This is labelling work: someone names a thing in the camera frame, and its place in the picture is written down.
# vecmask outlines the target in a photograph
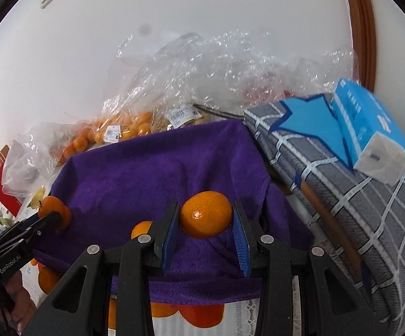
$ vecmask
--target purple towel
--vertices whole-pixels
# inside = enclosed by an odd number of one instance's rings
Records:
[[[202,191],[241,200],[249,219],[286,244],[306,249],[313,238],[270,182],[248,129],[227,120],[139,137],[74,156],[52,187],[72,211],[61,234],[46,235],[36,259],[58,271],[90,244],[124,245],[140,221],[164,215],[167,198],[180,205]],[[245,279],[230,226],[205,240],[179,230],[170,271],[150,279],[152,302],[216,304],[260,296],[260,280]]]

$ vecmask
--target blue star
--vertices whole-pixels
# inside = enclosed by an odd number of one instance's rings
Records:
[[[353,168],[341,128],[325,95],[319,94],[308,98],[293,97],[280,103],[286,112],[271,125],[269,133],[283,129],[316,138],[347,168]]]

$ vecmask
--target white wall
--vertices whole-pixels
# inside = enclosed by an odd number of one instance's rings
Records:
[[[118,44],[149,24],[149,51],[180,34],[273,28],[285,59],[351,45],[345,0],[19,0],[0,24],[0,147],[42,121],[101,109]]]
[[[378,59],[375,93],[405,133],[405,14],[393,0],[372,0]]]

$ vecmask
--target white plastic bag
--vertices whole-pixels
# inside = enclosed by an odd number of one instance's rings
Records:
[[[195,103],[242,115],[248,107],[288,96],[333,92],[340,77],[358,81],[353,50],[282,63],[272,34],[258,30],[229,32],[210,40],[188,33],[152,57],[139,53],[149,50],[141,44],[148,41],[130,37],[118,48],[105,90],[111,98],[93,123],[97,143],[106,141],[108,130],[120,131],[122,141],[180,127],[171,122],[173,113],[185,116]],[[214,119],[202,111],[199,115],[201,120],[185,117],[183,126]]]
[[[2,192],[24,198],[34,194],[50,179],[86,123],[40,123],[13,140],[2,169]]]

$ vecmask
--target yellow fruit picture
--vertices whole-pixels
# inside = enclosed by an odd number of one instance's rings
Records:
[[[41,201],[44,198],[45,195],[45,187],[41,187],[32,197],[32,200],[30,201],[29,205],[27,206],[32,208],[33,210],[36,210],[40,205]]]

